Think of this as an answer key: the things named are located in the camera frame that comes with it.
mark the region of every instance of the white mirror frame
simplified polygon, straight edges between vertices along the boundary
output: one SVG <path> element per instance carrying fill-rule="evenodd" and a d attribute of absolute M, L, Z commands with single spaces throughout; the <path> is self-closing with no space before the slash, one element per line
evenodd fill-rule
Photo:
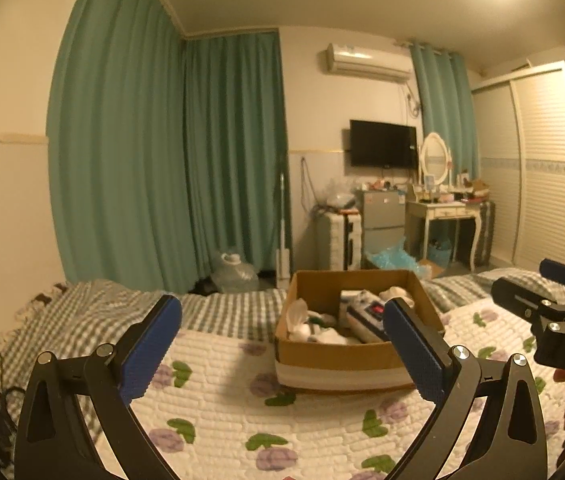
<path fill-rule="evenodd" d="M 447 177 L 449 176 L 449 162 L 451 161 L 451 155 L 449 154 L 449 150 L 447 149 L 447 145 L 445 144 L 442 137 L 438 135 L 436 132 L 431 132 L 427 135 L 424 140 L 422 141 L 422 146 L 420 147 L 420 181 L 424 185 L 424 175 L 425 175 L 425 168 L 426 165 L 424 163 L 424 154 L 426 153 L 426 148 L 428 144 L 433 144 L 437 142 L 442 147 L 442 152 L 444 153 L 445 163 L 444 163 L 444 172 L 440 178 L 435 180 L 436 186 L 440 186 Z"/>

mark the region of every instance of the wall-mounted tv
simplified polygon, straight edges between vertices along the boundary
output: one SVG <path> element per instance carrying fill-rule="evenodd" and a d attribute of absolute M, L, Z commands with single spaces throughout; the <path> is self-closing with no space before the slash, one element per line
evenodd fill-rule
<path fill-rule="evenodd" d="M 418 143 L 413 126 L 351 120 L 351 165 L 418 169 Z"/>

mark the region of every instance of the teal curtain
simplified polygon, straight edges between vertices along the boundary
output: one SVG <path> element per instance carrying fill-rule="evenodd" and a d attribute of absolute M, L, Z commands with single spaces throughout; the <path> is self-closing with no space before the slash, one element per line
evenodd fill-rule
<path fill-rule="evenodd" d="M 189 290 L 181 38 L 159 0 L 77 0 L 51 87 L 56 236 L 70 280 Z"/>
<path fill-rule="evenodd" d="M 188 41 L 183 72 L 198 273 L 227 248 L 274 269 L 287 151 L 278 33 Z"/>
<path fill-rule="evenodd" d="M 451 150 L 454 173 L 477 175 L 475 117 L 464 58 L 455 52 L 437 54 L 429 44 L 415 42 L 411 57 L 422 102 L 425 137 L 438 132 Z"/>

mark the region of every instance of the ceiling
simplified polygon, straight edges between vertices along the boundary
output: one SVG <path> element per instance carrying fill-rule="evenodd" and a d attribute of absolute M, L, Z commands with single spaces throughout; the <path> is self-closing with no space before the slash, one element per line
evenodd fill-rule
<path fill-rule="evenodd" d="M 481 70 L 565 45 L 565 0 L 168 0 L 187 36 L 307 25 L 416 38 Z"/>

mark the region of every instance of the blue plastic bag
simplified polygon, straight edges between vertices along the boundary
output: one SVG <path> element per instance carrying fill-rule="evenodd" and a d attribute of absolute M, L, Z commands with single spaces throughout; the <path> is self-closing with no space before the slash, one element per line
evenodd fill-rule
<path fill-rule="evenodd" d="M 405 251 L 405 240 L 406 238 L 403 237 L 397 245 L 380 251 L 377 254 L 367 253 L 367 259 L 378 269 L 412 270 L 419 278 L 426 279 L 429 269 L 419 265 L 415 258 Z"/>
<path fill-rule="evenodd" d="M 427 258 L 437 266 L 446 269 L 451 261 L 452 251 L 453 246 L 451 245 L 451 242 L 448 238 L 445 238 L 443 241 L 438 242 L 438 244 L 429 244 L 427 249 Z"/>

